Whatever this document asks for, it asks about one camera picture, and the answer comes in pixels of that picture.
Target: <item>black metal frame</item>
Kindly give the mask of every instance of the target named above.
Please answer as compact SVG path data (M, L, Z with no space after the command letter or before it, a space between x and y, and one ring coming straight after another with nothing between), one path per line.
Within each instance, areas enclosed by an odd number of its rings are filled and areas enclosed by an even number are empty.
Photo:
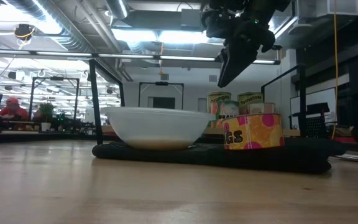
M100 145L103 144L103 132L102 132L102 124L100 121L99 92L98 92L98 83L96 81L96 68L98 68L107 76L112 78L119 85L121 106L125 106L125 99L124 99L124 88L122 86L122 82L118 80L112 73L110 73L95 59L89 60L89 79L91 80L94 125L96 128L96 141L98 142L98 145Z
M139 83L139 94L137 97L137 106L140 107L140 89L143 84L154 84L156 86L168 86L168 85L180 85L181 86L181 109L183 110L183 99L185 97L185 84L183 83L164 83L163 85L160 82L140 82Z
M35 85L36 80L42 80L40 83ZM31 96L30 96L30 106L29 106L29 121L31 121L31 112L32 112L32 102L34 100L34 90L37 88L43 81L45 80L53 80L54 77L32 77L32 83L31 83ZM63 80L75 80L77 81L77 86L75 90L75 106L74 106L74 120L77 117L77 106L78 106L78 90L80 89L80 79L79 78L63 78L59 80L54 81L63 81Z
M297 74L299 74L300 78L300 114L298 117L299 120L299 130L301 132L301 137L306 137L306 65L299 63L298 65L295 65L293 68L290 68L288 71L284 72L283 74L277 76L272 81L262 85L260 88L261 92L264 94L264 100L265 100L265 87L272 84L273 82L283 78L285 75L288 75L289 73L295 71Z

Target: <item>orange can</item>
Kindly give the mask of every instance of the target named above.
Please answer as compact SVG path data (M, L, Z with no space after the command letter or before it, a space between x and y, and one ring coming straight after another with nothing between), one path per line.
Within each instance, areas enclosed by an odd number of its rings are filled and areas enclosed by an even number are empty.
M224 148L264 149L284 145L279 114L250 114L223 120Z

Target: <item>wooden table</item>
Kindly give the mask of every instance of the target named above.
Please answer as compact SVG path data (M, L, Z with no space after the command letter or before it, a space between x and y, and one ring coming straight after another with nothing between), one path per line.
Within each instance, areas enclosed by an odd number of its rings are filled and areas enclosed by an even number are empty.
M101 160L94 144L0 144L0 223L358 223L356 162L301 175Z

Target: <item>black placemat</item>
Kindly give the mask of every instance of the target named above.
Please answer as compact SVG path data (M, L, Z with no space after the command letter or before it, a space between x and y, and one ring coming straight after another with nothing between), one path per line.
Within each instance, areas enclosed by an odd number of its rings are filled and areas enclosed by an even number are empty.
M329 156L345 153L342 143L328 139L286 139L284 147L229 151L223 145L198 144L181 151L133 149L123 142L95 146L93 155L101 159L170 162L243 169L275 170L322 174L331 168Z

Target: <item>food can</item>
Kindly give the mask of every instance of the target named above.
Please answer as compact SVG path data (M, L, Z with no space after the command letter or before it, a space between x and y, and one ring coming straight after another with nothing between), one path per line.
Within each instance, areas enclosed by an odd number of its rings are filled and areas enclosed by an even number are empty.
M219 101L228 101L228 100L231 100L231 93L228 92L208 93L206 97L206 112L212 113L211 111L212 103L219 102Z
M248 114L277 113L275 103L251 103L247 106Z
M264 94L263 93L241 93L237 97L238 102L240 103L239 109L240 114L248 114L247 106L251 103L263 103L264 102Z
M237 101L217 101L211 103L211 113L215 114L216 119L210 122L211 128L222 128L222 121L239 115L239 102Z
M224 148L265 149L284 145L279 114L250 114L223 120Z

